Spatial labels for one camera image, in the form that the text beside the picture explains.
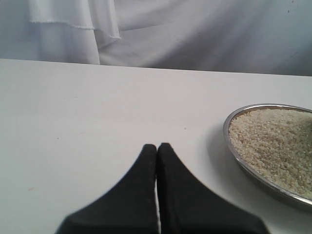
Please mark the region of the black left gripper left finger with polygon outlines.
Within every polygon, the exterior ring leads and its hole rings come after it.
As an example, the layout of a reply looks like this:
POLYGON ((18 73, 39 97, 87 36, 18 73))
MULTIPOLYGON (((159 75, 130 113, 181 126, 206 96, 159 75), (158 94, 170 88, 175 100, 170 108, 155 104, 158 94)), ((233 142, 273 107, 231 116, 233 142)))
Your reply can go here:
POLYGON ((68 215, 58 234, 157 234, 157 149, 145 144, 124 177, 106 194, 68 215))

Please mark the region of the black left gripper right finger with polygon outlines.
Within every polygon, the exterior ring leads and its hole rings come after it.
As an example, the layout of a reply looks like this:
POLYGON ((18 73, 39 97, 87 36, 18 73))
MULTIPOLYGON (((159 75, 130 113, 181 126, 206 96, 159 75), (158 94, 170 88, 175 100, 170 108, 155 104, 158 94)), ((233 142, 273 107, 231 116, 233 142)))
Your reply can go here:
POLYGON ((203 185, 169 143, 157 152, 157 195, 163 234, 267 234, 257 216, 203 185))

